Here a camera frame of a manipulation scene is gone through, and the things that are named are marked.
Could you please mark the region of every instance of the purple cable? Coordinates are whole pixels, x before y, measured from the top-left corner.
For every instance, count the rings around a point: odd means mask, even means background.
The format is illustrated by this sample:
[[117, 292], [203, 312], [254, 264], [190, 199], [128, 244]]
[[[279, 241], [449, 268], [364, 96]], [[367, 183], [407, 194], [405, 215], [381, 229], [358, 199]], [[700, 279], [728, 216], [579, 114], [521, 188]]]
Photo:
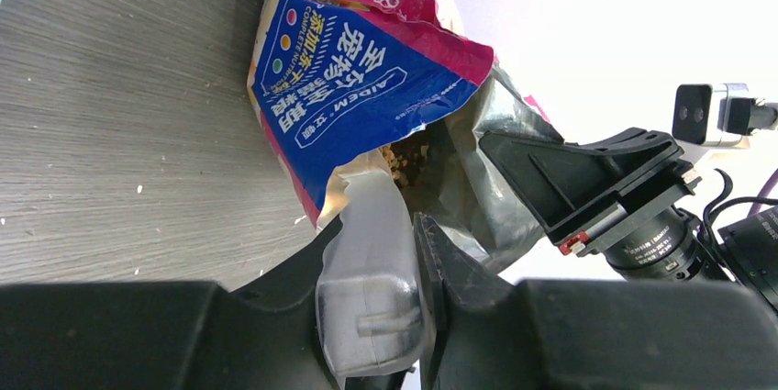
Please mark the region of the purple cable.
[[[767, 180], [766, 183], [764, 183], [764, 186], [759, 190], [759, 194], [757, 197], [767, 197], [772, 192], [773, 188], [778, 185], [778, 169], [775, 170], [775, 173], [770, 176], [770, 178]], [[753, 204], [751, 205], [751, 209], [749, 210], [749, 216], [753, 216], [754, 214], [758, 213], [761, 209], [760, 204]]]

